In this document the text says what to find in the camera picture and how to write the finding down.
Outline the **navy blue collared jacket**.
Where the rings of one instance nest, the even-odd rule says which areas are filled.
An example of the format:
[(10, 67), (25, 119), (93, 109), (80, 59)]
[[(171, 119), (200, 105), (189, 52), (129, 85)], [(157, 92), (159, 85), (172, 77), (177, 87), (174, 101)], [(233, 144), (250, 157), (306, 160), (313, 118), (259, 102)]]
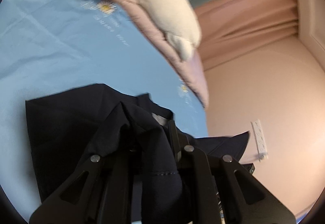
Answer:
[(37, 186), (43, 203), (92, 155), (131, 154), (134, 201), (142, 223), (177, 223), (182, 179), (169, 141), (173, 113), (148, 94), (104, 84), (25, 103)]

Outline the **pink folded quilt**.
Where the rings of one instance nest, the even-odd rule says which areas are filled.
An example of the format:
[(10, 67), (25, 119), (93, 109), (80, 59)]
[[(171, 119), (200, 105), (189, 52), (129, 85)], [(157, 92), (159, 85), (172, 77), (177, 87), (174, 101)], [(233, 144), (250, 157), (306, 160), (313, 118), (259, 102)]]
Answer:
[(112, 1), (122, 6), (140, 32), (162, 54), (189, 89), (196, 94), (203, 107), (207, 108), (209, 105), (208, 85), (199, 53), (195, 52), (192, 59), (188, 61), (181, 61), (177, 52), (165, 40), (163, 32), (156, 27), (137, 0)]

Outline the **light blue floral bedsheet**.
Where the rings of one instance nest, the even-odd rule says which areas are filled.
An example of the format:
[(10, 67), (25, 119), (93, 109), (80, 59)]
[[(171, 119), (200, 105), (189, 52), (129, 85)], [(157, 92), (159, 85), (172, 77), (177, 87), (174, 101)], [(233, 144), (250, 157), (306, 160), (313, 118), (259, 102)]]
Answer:
[(94, 83), (149, 93), (181, 131), (208, 134), (200, 100), (121, 7), (107, 15), (99, 0), (2, 0), (1, 188), (24, 220), (40, 205), (25, 102)]

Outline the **pink curtain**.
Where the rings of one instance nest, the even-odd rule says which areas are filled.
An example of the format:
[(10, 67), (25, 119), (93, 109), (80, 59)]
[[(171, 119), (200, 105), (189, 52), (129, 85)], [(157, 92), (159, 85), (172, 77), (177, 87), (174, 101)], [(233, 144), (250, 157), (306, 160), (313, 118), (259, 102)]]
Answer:
[(212, 0), (194, 8), (205, 70), (297, 33), (297, 0)]

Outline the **white fluffy pillow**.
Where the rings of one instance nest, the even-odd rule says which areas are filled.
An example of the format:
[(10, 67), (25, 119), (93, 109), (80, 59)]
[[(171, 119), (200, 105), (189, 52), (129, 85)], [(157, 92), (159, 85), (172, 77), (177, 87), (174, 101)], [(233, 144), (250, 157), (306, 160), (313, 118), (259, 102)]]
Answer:
[(193, 57), (202, 31), (189, 0), (138, 0), (182, 61)]

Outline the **white wall power strip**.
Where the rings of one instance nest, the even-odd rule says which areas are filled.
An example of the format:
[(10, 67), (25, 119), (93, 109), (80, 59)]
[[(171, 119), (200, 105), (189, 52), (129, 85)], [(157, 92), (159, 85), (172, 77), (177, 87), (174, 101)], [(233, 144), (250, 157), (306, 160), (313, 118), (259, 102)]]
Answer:
[(263, 161), (268, 159), (268, 150), (267, 144), (265, 141), (263, 129), (260, 120), (255, 120), (251, 122), (253, 134), (256, 141), (257, 152), (258, 152), (258, 160)]

